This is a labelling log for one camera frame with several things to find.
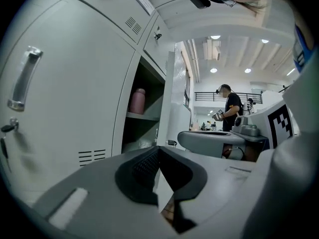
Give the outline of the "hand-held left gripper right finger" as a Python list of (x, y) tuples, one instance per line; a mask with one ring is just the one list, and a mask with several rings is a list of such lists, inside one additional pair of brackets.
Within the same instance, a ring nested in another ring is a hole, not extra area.
[(167, 225), (162, 239), (241, 239), (249, 208), (240, 208), (239, 193), (255, 168), (254, 162), (222, 159), (160, 148), (162, 154), (185, 164), (192, 178), (174, 192), (176, 229)]

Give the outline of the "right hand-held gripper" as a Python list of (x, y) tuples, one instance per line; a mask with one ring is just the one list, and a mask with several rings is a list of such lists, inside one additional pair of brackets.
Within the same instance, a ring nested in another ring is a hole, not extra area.
[(281, 100), (249, 116), (239, 116), (230, 132), (185, 131), (177, 136), (178, 143), (190, 152), (221, 158), (224, 145), (245, 148), (245, 140), (257, 142), (267, 139), (270, 149), (275, 149), (295, 135), (290, 111)]

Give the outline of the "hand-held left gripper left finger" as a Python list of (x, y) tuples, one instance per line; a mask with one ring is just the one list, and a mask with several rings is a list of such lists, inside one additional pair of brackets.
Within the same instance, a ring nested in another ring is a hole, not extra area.
[(162, 153), (155, 146), (87, 164), (46, 191), (34, 210), (66, 239), (173, 239), (153, 191)]

